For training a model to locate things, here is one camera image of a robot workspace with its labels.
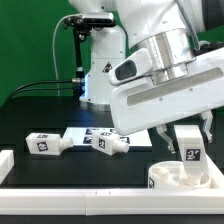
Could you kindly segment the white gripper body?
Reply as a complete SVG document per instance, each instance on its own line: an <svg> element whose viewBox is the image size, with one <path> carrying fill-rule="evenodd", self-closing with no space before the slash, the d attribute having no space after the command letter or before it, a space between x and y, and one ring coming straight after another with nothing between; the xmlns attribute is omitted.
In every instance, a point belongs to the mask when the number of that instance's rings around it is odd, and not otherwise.
<svg viewBox="0 0 224 224"><path fill-rule="evenodd" d="M111 94L115 129L128 135L224 106L224 47L187 64L189 74L154 86L150 76Z"/></svg>

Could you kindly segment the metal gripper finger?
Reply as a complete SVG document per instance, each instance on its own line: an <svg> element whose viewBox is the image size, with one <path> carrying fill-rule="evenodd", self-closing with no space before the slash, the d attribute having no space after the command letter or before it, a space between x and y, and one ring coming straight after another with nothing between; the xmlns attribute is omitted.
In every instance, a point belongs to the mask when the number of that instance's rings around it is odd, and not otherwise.
<svg viewBox="0 0 224 224"><path fill-rule="evenodd" d="M203 126L202 126L202 131L204 132L207 141L209 143L212 142L212 134L210 132L211 126L212 126L212 121L213 121L213 115L210 110L204 111L200 114L201 119L203 120Z"/></svg>
<svg viewBox="0 0 224 224"><path fill-rule="evenodd" d="M156 127L156 131L157 131L158 135L167 143L168 150L172 154L174 154L175 148L174 148L173 140L166 134L167 126L165 124L158 125Z"/></svg>

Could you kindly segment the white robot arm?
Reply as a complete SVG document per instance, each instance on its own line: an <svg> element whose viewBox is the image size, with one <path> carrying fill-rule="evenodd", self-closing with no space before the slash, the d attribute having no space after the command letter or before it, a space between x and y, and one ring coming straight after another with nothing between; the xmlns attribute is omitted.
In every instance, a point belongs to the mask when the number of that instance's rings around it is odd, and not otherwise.
<svg viewBox="0 0 224 224"><path fill-rule="evenodd" d="M224 0L68 0L77 36L93 39L83 106L105 108L120 135L156 129L224 106L224 45L198 39Z"/></svg>

